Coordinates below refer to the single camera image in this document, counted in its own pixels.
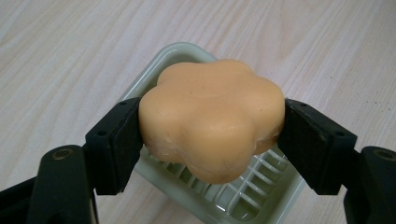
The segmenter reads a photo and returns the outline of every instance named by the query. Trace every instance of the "screw hole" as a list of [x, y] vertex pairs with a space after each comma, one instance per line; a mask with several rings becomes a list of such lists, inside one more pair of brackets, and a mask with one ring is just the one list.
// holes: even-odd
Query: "screw hole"
[[98, 134], [99, 136], [105, 136], [105, 135], [107, 134], [107, 132], [105, 132], [105, 131], [99, 131], [97, 134]]
[[389, 152], [383, 149], [376, 149], [374, 150], [374, 154], [384, 160], [387, 161], [396, 161], [396, 153], [394, 152]]
[[335, 132], [335, 134], [337, 134], [338, 136], [345, 136], [345, 134], [344, 133], [342, 133], [342, 132]]

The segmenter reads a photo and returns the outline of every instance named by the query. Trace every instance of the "white plastic soap dish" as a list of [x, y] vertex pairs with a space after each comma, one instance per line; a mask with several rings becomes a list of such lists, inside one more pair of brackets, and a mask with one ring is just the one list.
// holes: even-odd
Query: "white plastic soap dish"
[[[143, 96], [156, 85], [163, 69], [174, 63], [215, 60], [193, 44], [167, 46], [120, 101]], [[223, 185], [197, 179], [184, 165], [158, 161], [145, 147], [134, 170], [205, 223], [281, 223], [305, 183], [276, 146], [252, 157], [249, 167], [239, 178]]]

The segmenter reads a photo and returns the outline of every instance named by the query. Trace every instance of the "wooden table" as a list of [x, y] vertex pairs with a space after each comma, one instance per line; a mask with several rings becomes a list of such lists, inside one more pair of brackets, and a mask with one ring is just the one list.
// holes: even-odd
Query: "wooden table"
[[[0, 2], [0, 189], [45, 152], [84, 143], [154, 55], [185, 41], [249, 64], [368, 145], [396, 149], [396, 2]], [[286, 223], [345, 223], [338, 196], [305, 187]], [[102, 223], [200, 223], [133, 173], [99, 197]]]

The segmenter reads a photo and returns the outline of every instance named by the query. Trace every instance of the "orange soap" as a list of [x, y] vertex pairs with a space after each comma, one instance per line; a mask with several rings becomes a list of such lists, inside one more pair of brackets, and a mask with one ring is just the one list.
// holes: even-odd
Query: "orange soap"
[[284, 116], [281, 89], [236, 60], [174, 64], [139, 106], [150, 153], [212, 184], [236, 179], [252, 155], [268, 150]]

